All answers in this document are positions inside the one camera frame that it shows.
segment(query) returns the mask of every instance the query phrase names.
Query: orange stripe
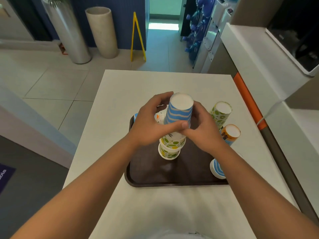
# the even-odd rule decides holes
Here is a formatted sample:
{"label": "orange stripe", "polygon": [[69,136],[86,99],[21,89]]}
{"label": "orange stripe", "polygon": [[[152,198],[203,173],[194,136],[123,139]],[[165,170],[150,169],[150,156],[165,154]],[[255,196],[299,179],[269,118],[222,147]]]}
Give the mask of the orange stripe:
{"label": "orange stripe", "polygon": [[[246,106],[248,107],[248,110],[253,117],[255,123],[259,122],[263,115],[261,114],[256,102],[254,101],[252,95],[250,94],[244,80],[242,79],[241,75],[237,73],[234,77],[234,82],[237,86],[237,89],[239,90],[239,93],[241,94]],[[262,122],[258,125],[258,129],[262,130],[266,128],[268,125],[265,120],[262,120]]]}

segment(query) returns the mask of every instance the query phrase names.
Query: person's right hand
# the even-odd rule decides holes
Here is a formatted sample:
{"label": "person's right hand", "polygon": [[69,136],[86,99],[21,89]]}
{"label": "person's right hand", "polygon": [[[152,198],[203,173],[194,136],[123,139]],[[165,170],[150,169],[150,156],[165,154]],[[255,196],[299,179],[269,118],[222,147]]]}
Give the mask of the person's right hand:
{"label": "person's right hand", "polygon": [[200,149],[214,156],[216,151],[227,145],[222,139],[214,119],[197,101],[194,101],[192,116],[198,120],[198,128],[188,128],[180,133],[190,138]]}

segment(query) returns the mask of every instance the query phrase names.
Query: brown serving tray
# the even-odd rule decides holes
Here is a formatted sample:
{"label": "brown serving tray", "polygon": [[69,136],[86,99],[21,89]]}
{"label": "brown serving tray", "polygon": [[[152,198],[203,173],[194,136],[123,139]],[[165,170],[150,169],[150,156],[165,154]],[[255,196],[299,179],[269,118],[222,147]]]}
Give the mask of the brown serving tray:
{"label": "brown serving tray", "polygon": [[[134,117],[130,120],[130,129]],[[192,120],[191,128],[196,128]],[[159,141],[138,149],[124,173],[127,183],[133,187],[227,185],[226,179],[216,178],[209,169],[214,159],[186,139],[180,155],[174,160],[165,160],[158,153]]]}

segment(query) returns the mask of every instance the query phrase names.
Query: forearm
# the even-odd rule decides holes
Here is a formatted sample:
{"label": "forearm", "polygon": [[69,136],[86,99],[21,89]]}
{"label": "forearm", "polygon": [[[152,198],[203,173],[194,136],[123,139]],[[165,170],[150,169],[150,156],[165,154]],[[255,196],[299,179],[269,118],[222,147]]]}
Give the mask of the forearm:
{"label": "forearm", "polygon": [[228,145],[214,156],[257,238],[318,238],[318,227]]}
{"label": "forearm", "polygon": [[117,142],[12,238],[88,238],[136,148],[128,136]]}

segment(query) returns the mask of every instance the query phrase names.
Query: person's left hand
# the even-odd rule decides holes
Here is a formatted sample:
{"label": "person's left hand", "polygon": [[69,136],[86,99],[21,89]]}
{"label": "person's left hand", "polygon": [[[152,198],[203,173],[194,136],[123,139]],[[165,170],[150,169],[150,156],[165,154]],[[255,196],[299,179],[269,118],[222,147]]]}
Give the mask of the person's left hand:
{"label": "person's left hand", "polygon": [[138,112],[136,120],[128,136],[134,139],[137,146],[151,144],[161,137],[188,128],[187,121],[176,121],[170,124],[158,124],[155,113],[164,110],[174,92],[166,92],[153,96]]}

